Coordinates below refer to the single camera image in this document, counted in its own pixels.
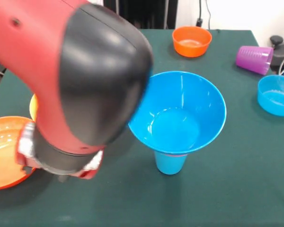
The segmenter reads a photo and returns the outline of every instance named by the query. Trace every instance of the orange bowl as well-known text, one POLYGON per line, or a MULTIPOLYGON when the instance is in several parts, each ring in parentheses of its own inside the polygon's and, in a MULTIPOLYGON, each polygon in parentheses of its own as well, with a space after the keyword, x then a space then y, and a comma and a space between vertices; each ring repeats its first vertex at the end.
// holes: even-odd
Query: orange bowl
POLYGON ((209 31, 196 26, 179 27, 172 33, 175 50, 189 58, 203 55, 210 42, 212 34, 209 31))
POLYGON ((12 187, 30 176, 16 163, 15 157, 18 136, 30 121, 26 117, 0 117, 0 189, 12 187))
POLYGON ((38 109, 38 100, 36 95, 34 94, 29 103, 29 113, 34 122, 36 121, 37 109, 38 109))

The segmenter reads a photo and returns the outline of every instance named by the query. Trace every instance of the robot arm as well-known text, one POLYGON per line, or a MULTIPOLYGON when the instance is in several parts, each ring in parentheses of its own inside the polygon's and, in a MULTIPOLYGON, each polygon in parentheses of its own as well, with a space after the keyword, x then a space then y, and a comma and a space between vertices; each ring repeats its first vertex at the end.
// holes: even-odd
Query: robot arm
POLYGON ((0 63, 38 97, 18 162, 82 177, 136 109, 152 54, 134 26, 85 0, 0 0, 0 63))

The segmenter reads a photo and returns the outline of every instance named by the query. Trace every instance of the blue cup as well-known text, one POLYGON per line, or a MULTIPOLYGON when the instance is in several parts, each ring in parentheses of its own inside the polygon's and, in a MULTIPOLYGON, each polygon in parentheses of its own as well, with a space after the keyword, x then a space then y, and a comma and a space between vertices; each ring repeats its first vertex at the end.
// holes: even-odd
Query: blue cup
POLYGON ((180 172, 187 155, 166 155, 155 151, 157 168, 164 174, 173 175, 180 172))
POLYGON ((284 116, 284 76, 263 77, 257 88, 260 106, 273 115, 284 116))
POLYGON ((190 72, 169 71, 150 77, 129 128, 155 151, 157 168, 172 175, 182 169, 187 154, 219 135, 225 120, 225 101, 210 81, 190 72))

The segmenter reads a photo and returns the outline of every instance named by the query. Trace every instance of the table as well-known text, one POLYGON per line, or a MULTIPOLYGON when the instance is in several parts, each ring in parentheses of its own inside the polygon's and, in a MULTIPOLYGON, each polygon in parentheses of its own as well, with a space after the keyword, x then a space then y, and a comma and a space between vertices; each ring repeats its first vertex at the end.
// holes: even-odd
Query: table
MULTIPOLYGON (((241 45, 257 44, 252 33, 211 31, 207 53, 187 59, 173 50, 171 30, 142 32, 153 47, 154 73, 190 71, 219 88, 227 106, 221 134, 189 155, 179 174, 167 176, 153 152, 125 130, 90 181, 59 183, 39 170, 0 191, 0 226, 284 226, 284 118, 259 107, 260 76, 234 63, 241 45)), ((8 72, 0 84, 0 116, 29 116, 30 97, 8 72)))

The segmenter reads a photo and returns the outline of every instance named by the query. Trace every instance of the plastic cup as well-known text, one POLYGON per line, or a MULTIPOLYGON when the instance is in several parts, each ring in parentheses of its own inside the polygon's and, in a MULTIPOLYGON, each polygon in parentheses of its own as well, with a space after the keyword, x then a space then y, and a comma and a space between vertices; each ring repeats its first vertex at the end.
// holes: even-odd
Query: plastic cup
POLYGON ((274 50, 271 47, 242 46, 238 50, 236 64, 249 71, 266 75, 273 53, 274 50))
POLYGON ((34 94, 29 103, 29 113, 34 122, 36 121, 37 109, 38 109, 38 100, 36 95, 34 94))
POLYGON ((164 174, 173 175, 180 172, 187 155, 166 155, 155 151, 157 168, 164 174))

